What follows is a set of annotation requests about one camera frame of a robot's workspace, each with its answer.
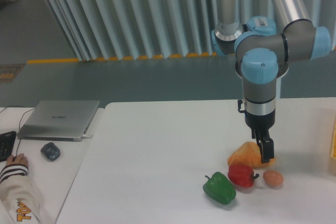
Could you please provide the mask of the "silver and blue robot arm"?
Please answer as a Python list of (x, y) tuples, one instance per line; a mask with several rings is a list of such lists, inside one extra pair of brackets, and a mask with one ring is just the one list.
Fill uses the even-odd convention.
[(245, 116), (260, 149), (261, 162), (274, 157), (269, 129), (275, 122), (279, 68), (289, 61), (316, 59), (329, 54), (330, 33), (315, 27), (303, 0), (272, 0), (282, 32), (269, 35), (263, 26), (241, 24), (238, 0), (217, 1), (217, 24), (212, 32), (217, 54), (234, 53), (242, 77), (243, 99), (238, 110)]

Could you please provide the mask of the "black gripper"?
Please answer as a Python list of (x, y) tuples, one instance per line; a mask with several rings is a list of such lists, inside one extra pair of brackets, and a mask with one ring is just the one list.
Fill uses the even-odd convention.
[(274, 158), (274, 142), (268, 130), (275, 123), (275, 104), (273, 99), (267, 103), (253, 103), (240, 99), (238, 112), (245, 115), (245, 122), (251, 129), (251, 137), (256, 139), (260, 149), (261, 163), (269, 163)]

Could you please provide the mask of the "person's hand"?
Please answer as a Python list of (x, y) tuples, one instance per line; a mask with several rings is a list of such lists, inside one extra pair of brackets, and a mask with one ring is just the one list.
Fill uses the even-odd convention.
[(29, 167), (29, 161), (25, 154), (21, 153), (17, 156), (11, 155), (6, 160), (6, 165), (23, 165)]

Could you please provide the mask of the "white striped sleeve forearm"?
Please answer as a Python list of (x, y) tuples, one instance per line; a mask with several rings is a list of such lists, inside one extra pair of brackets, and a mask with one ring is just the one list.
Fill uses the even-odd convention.
[(1, 223), (42, 223), (40, 204), (28, 167), (10, 164), (1, 170)]

